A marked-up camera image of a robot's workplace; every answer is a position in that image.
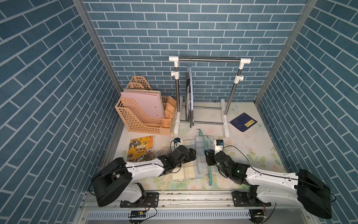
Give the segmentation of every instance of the brick wallpaper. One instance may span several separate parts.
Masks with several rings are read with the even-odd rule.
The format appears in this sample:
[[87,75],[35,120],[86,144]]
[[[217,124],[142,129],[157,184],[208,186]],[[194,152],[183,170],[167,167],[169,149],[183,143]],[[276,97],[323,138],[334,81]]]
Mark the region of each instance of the brick wallpaper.
[[289,171],[331,188],[333,218],[358,223],[358,1],[319,0],[259,104]]
[[72,0],[0,1],[0,223],[68,223],[118,95]]
[[[84,0],[124,88],[143,75],[175,95],[168,56],[249,57],[234,101],[253,101],[306,0]],[[181,94],[185,71],[180,63]],[[192,63],[194,99],[228,99],[238,64]]]

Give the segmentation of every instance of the book cover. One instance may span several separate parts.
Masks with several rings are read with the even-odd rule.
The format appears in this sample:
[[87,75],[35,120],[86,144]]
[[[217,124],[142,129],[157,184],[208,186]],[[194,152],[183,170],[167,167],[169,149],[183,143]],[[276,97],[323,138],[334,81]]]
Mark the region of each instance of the book cover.
[[143,162],[153,159],[154,136],[131,139],[127,162]]
[[237,118],[230,121],[230,123],[239,131],[244,132],[250,127],[252,127],[252,125],[256,124],[257,121],[246,113],[242,113]]

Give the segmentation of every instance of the aluminum rail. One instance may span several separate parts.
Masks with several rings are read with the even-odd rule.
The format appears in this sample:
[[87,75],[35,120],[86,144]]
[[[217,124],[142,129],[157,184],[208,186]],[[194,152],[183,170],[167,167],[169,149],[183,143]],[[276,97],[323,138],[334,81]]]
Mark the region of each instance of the aluminum rail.
[[[190,121],[180,120],[180,122],[189,123]],[[194,123],[196,123],[196,124],[220,124],[220,125],[224,125],[224,123],[220,123],[220,122],[209,122],[209,121],[194,121]]]
[[206,107],[206,106],[194,106],[194,108],[199,108],[199,109],[216,109],[216,110],[222,110],[221,107]]
[[179,56],[179,61],[187,62],[233,62],[241,63],[239,58],[211,58],[211,57],[181,57]]

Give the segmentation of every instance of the metal pole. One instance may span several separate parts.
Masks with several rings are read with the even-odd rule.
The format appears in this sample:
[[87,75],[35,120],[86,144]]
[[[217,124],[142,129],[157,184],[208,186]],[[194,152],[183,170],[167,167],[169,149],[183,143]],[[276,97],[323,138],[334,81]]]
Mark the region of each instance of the metal pole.
[[222,110],[221,107],[206,107],[206,106],[194,106],[194,108],[199,108],[199,109],[216,109],[216,110]]
[[241,63],[240,58],[209,58],[209,57],[179,57],[179,61],[187,62],[234,62]]
[[[242,71],[242,69],[239,69],[239,71],[237,72],[236,76],[240,76],[241,71]],[[237,83],[234,83],[234,85],[232,86],[230,97],[229,97],[229,100],[227,101],[227,104],[226,104],[226,107],[225,107],[224,115],[226,115],[227,112],[229,111],[229,107],[230,107],[232,98],[234,97],[234,94],[235,94],[236,86],[237,86]]]
[[179,96],[179,79],[175,80],[175,89],[176,89],[176,107],[178,108],[177,111],[180,112],[180,96]]
[[[180,120],[180,122],[189,123],[190,121]],[[219,122],[206,122],[206,121],[194,121],[194,123],[197,123],[197,124],[220,124],[220,125],[224,124],[224,123],[219,123]]]

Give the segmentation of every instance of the folded cloth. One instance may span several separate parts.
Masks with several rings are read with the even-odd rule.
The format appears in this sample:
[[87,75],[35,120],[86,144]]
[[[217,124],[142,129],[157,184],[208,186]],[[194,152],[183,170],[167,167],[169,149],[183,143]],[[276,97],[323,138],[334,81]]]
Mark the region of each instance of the folded cloth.
[[[214,139],[211,136],[209,137],[209,147],[208,149],[214,150]],[[172,172],[173,180],[183,180],[183,179],[201,179],[208,176],[209,166],[206,163],[206,158],[204,154],[204,143],[201,136],[197,136],[195,139],[183,140],[183,145],[187,148],[193,148],[196,150],[196,159],[194,161],[184,163],[179,170],[179,167],[175,168]],[[212,174],[219,174],[216,166],[211,166]]]
[[[183,140],[183,145],[187,148],[195,149],[195,139]],[[188,163],[184,163],[182,167],[177,167],[172,171],[173,180],[183,179],[198,179],[207,176],[206,174],[199,174],[198,172],[198,160],[194,160]]]

